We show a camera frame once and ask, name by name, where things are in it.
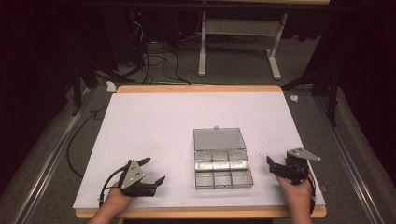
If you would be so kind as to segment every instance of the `dark background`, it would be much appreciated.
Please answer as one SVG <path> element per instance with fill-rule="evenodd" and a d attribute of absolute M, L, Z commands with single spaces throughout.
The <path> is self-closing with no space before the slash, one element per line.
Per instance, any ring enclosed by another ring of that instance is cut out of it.
<path fill-rule="evenodd" d="M 331 6 L 357 7 L 362 3 L 341 0 L 331 1 Z M 361 13 L 290 13 L 283 38 L 298 35 L 304 41 L 322 36 L 307 73 L 326 64 L 342 41 L 351 40 L 343 51 L 347 57 L 338 70 L 339 85 L 371 147 L 396 183 L 396 27 L 392 24 L 396 8 L 392 1 L 364 3 Z M 50 0 L 0 3 L 1 192 L 39 135 L 65 105 L 64 93 L 73 81 L 78 57 L 93 58 L 110 69 L 119 60 L 128 60 L 128 56 L 121 58 L 111 48 L 112 39 L 117 39 L 117 43 L 125 39 L 112 36 L 103 15 L 101 10 L 61 11 L 56 1 Z M 156 31 L 153 35 L 176 45 L 177 31 L 194 30 L 197 15 L 151 11 L 148 22 Z M 73 34 L 66 32 L 65 27 Z M 99 37 L 93 41 L 92 35 Z"/>

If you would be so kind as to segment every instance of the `gray carpet floor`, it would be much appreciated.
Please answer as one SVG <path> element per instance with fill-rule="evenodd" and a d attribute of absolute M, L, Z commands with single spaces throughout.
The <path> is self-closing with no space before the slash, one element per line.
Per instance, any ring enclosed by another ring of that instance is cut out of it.
<path fill-rule="evenodd" d="M 178 48 L 152 44 L 150 49 L 153 53 L 169 50 L 176 52 L 178 55 L 177 73 L 193 84 L 283 85 L 303 74 L 317 44 L 317 40 L 305 42 L 299 42 L 297 39 L 282 40 L 276 53 L 276 60 L 283 79 L 274 81 L 264 54 L 264 50 L 270 48 L 271 41 L 269 39 L 246 41 L 245 38 L 238 36 L 235 38 L 238 41 L 223 48 L 218 48 L 222 46 L 222 43 L 209 43 L 212 48 L 208 49 L 206 77 L 197 76 L 199 48 L 195 42 L 188 42 Z M 159 55 L 162 57 L 152 57 L 150 60 L 150 64 L 159 64 L 150 67 L 149 70 L 153 84 L 180 82 L 172 79 L 176 77 L 175 68 L 177 67 L 174 55 L 166 54 L 167 63 L 164 68 L 161 64 L 164 54 Z M 127 71 L 128 68 L 121 64 L 120 70 Z M 135 84 L 140 84 L 144 77 L 145 75 L 141 72 L 134 75 Z M 284 93 L 305 148 L 322 158 L 321 163 L 312 162 L 311 164 L 323 192 L 328 213 L 324 218 L 315 219 L 315 223 L 396 223 L 395 188 L 361 133 L 342 90 L 339 90 L 338 94 L 337 127 L 334 128 L 329 126 L 321 109 L 321 102 L 323 100 L 326 102 L 326 98 L 312 97 L 309 89 L 310 86 L 306 85 Z M 299 96 L 298 102 L 290 99 L 292 94 Z M 71 92 L 68 93 L 68 97 L 72 99 Z M 71 129 L 72 133 L 75 132 L 92 114 L 92 111 L 107 105 L 110 97 L 111 93 L 106 92 L 105 81 L 100 80 L 96 90 L 89 90 L 85 94 L 86 104 L 78 119 L 70 116 L 73 110 L 71 100 L 54 118 L 1 196 L 0 223 L 12 223 L 17 220 L 23 203 L 34 187 L 48 158 L 53 155 L 54 149 L 65 135 L 65 131 Z M 98 117 L 102 118 L 105 113 L 105 110 L 100 112 Z M 87 166 L 101 123 L 102 119 L 90 119 L 70 145 L 71 162 L 81 174 Z M 347 149 L 347 156 L 339 149 L 340 142 L 337 134 L 342 138 L 341 145 Z M 65 153 L 65 150 L 61 153 L 60 160 L 56 163 L 54 173 L 49 177 L 50 181 L 45 186 L 38 203 L 31 207 L 32 213 L 25 216 L 25 221 L 18 219 L 18 223 L 87 223 L 86 219 L 77 218 L 72 208 L 81 179 L 70 170 Z M 348 171 L 350 163 L 345 162 L 345 157 L 352 160 L 352 166 L 358 170 L 357 174 L 351 174 Z M 362 202 L 370 199 L 363 199 L 358 193 L 359 186 L 354 182 L 356 176 L 372 196 L 375 207 L 371 206 L 369 211 Z M 371 218 L 370 211 L 375 209 L 382 220 Z M 235 223 L 234 220 L 221 222 Z M 290 223 L 290 221 L 287 218 L 280 218 L 275 219 L 274 223 L 282 224 Z"/>

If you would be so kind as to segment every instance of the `table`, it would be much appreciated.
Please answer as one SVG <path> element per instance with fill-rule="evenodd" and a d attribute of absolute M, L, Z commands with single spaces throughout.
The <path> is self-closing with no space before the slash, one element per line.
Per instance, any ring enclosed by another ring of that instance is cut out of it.
<path fill-rule="evenodd" d="M 214 125 L 241 129 L 252 188 L 194 188 L 192 130 Z M 135 199 L 122 218 L 288 217 L 265 156 L 282 162 L 287 149 L 302 146 L 278 86 L 121 86 L 110 101 L 74 208 L 78 217 L 92 217 L 107 178 L 128 160 L 151 157 L 142 182 L 166 178 L 154 197 Z M 312 217 L 324 217 L 319 188 L 317 196 Z"/>
<path fill-rule="evenodd" d="M 327 5 L 330 0 L 220 0 L 219 2 Z M 206 34 L 263 35 L 274 38 L 273 46 L 266 50 L 266 55 L 274 80 L 280 80 L 282 77 L 276 63 L 275 54 L 287 17 L 287 13 L 282 13 L 278 21 L 209 19 L 206 16 L 206 11 L 203 11 L 198 76 L 204 77 L 206 75 Z"/>

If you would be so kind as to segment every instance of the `white desk leg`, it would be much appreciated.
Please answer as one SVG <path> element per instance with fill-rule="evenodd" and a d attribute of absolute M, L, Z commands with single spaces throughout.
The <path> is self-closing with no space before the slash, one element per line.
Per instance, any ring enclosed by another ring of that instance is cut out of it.
<path fill-rule="evenodd" d="M 198 76 L 206 75 L 206 12 L 202 12 L 201 51 L 199 53 Z"/>
<path fill-rule="evenodd" d="M 272 49 L 267 50 L 268 62 L 270 63 L 271 71 L 273 73 L 274 79 L 277 81 L 282 79 L 282 77 L 280 76 L 279 68 L 277 67 L 277 64 L 276 64 L 275 53 L 276 53 L 276 49 L 277 49 L 277 46 L 280 41 L 280 37 L 282 36 L 283 28 L 285 27 L 287 17 L 288 17 L 288 14 L 282 14 L 279 25 L 277 27 L 274 45 L 273 45 Z"/>

